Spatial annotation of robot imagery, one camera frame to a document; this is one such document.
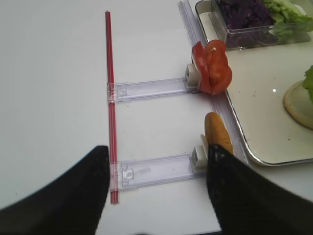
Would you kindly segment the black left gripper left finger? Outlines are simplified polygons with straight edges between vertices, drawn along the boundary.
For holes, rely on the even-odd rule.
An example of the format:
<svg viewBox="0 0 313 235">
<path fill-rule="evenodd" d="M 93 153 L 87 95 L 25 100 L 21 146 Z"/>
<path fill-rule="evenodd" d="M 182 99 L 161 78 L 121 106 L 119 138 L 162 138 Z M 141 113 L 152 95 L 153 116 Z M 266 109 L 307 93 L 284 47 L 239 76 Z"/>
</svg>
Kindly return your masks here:
<svg viewBox="0 0 313 235">
<path fill-rule="evenodd" d="M 109 191 L 109 150 L 97 146 L 49 185 L 0 211 L 2 235 L 94 235 Z"/>
</svg>

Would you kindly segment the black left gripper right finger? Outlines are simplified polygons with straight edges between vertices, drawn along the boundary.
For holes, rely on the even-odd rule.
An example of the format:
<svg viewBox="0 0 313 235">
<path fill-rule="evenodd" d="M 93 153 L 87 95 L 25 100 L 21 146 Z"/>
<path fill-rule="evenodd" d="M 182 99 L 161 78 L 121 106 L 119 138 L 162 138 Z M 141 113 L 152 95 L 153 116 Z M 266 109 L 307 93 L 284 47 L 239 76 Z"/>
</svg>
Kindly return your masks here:
<svg viewBox="0 0 313 235">
<path fill-rule="evenodd" d="M 207 191 L 224 235 L 311 235 L 313 204 L 269 181 L 218 144 L 208 147 Z"/>
</svg>

